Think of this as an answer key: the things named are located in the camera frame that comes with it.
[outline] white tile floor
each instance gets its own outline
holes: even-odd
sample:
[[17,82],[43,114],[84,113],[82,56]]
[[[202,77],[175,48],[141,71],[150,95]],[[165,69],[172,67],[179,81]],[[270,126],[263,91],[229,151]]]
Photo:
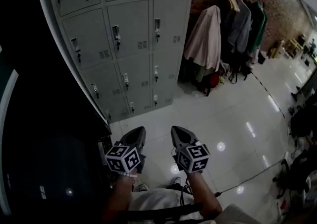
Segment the white tile floor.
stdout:
[[[276,163],[292,148],[283,114],[294,104],[290,93],[304,84],[314,66],[307,68],[300,59],[267,59],[254,68],[258,80],[252,74],[246,81],[239,76],[237,84],[226,81],[209,97],[190,84],[178,84],[172,105],[111,124],[111,139],[115,142],[129,130],[145,127],[147,158],[138,182],[151,189],[167,185],[174,176],[185,179],[172,158],[170,129],[188,128],[211,153],[203,172],[206,182],[213,192],[223,191]],[[220,203],[224,208],[235,203],[262,223],[277,220],[278,190],[271,181],[279,170],[277,165],[239,190],[223,193]]]

